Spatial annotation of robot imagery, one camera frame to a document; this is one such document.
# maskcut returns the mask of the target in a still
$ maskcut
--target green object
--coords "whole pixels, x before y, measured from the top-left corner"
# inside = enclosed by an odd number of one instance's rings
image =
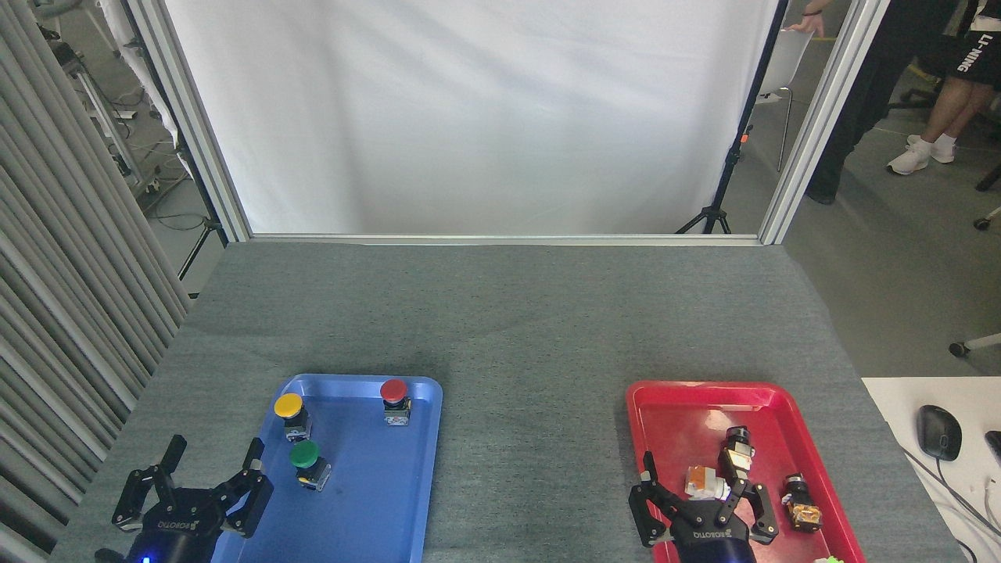
[[[319,446],[312,440],[303,440],[292,446],[288,453],[288,461],[295,467],[306,469],[313,466],[319,458]]]

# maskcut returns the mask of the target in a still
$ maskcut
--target white backdrop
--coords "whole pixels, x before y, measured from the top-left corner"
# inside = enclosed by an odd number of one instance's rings
[[[674,232],[778,0],[166,0],[255,234]]]

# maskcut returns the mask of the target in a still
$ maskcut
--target white sneaker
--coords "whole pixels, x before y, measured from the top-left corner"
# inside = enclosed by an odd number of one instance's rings
[[[943,164],[948,164],[956,159],[956,143],[944,142],[944,137],[945,135],[942,135],[932,143],[932,158]],[[921,140],[921,135],[907,135],[907,146],[910,147],[919,140]]]
[[[907,151],[900,156],[890,160],[887,167],[892,172],[902,176],[909,175],[915,170],[920,170],[928,165],[928,158],[931,157],[930,142],[917,142],[907,147]]]

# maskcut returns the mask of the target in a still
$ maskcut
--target robotic arm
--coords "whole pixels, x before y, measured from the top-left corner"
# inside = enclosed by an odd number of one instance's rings
[[[779,532],[768,490],[748,479],[753,455],[747,427],[730,428],[720,452],[721,474],[729,493],[722,500],[684,500],[658,482],[654,455],[647,452],[640,484],[633,487],[629,497],[643,545],[653,547],[672,541],[683,563],[756,563],[749,540],[768,545]],[[750,529],[733,516],[742,498],[754,511],[755,522]],[[651,513],[648,501],[671,521],[670,533],[668,526]]]
[[[274,490],[261,469],[264,443],[254,438],[242,470],[212,489],[174,487],[171,474],[186,446],[175,434],[160,463],[129,473],[111,522],[123,532],[141,531],[128,555],[102,549],[97,563],[209,563],[223,531],[253,535]],[[143,515],[150,489],[159,502]],[[244,496],[243,506],[228,512]]]

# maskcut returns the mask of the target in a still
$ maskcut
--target gray table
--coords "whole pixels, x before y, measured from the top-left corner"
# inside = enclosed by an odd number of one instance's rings
[[[127,551],[122,483],[174,433],[176,483],[230,476],[298,373],[441,384],[428,563],[650,561],[626,503],[640,380],[784,387],[870,561],[964,561],[782,247],[299,242],[226,250],[52,561]]]

